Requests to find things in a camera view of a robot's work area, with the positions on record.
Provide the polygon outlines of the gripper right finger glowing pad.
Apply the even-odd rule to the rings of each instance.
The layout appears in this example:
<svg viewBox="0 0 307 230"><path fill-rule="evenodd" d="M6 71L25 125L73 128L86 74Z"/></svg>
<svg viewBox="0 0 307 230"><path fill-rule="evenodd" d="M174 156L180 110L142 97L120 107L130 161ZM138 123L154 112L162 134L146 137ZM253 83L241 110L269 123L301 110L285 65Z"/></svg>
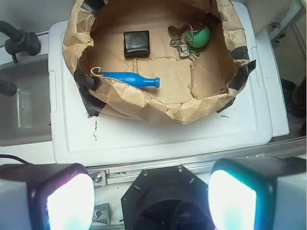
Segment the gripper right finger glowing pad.
<svg viewBox="0 0 307 230"><path fill-rule="evenodd" d="M307 161L288 158L222 158L208 185L219 230L305 230Z"/></svg>

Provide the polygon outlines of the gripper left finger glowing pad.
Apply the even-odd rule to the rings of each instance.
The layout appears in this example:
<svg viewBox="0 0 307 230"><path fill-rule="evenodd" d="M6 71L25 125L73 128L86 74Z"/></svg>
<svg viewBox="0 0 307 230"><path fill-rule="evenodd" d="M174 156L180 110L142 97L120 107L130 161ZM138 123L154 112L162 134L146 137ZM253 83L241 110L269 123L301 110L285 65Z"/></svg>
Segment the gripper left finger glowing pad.
<svg viewBox="0 0 307 230"><path fill-rule="evenodd" d="M88 230L94 183L79 164L4 164L0 167L2 230Z"/></svg>

